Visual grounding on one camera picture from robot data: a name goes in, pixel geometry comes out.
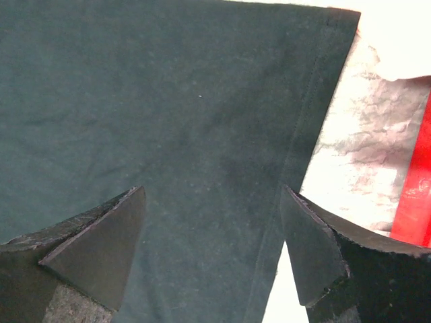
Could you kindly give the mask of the black t shirt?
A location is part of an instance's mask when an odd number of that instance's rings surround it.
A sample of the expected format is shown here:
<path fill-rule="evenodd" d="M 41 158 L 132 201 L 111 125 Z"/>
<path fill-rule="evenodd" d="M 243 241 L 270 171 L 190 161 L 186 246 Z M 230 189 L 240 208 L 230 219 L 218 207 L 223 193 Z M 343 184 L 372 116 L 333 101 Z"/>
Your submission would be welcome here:
<path fill-rule="evenodd" d="M 230 1 L 1 2 L 1 240 L 144 186 L 118 322 L 260 322 L 358 25 Z"/>

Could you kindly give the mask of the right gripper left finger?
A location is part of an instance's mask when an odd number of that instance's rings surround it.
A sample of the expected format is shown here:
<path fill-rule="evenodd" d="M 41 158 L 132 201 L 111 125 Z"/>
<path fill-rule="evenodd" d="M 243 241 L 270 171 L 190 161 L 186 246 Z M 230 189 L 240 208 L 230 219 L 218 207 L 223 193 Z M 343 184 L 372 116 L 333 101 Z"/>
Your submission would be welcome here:
<path fill-rule="evenodd" d="M 110 322 L 121 307 L 144 219 L 132 189 L 1 245 L 2 322 Z"/>

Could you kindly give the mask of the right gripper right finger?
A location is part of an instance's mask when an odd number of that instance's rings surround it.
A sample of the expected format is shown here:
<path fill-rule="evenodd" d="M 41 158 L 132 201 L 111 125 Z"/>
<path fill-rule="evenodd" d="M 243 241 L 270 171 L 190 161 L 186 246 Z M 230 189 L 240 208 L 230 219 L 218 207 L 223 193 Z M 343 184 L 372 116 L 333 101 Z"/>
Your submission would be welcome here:
<path fill-rule="evenodd" d="M 376 234 L 288 186 L 280 213 L 309 322 L 430 321 L 430 249 Z"/>

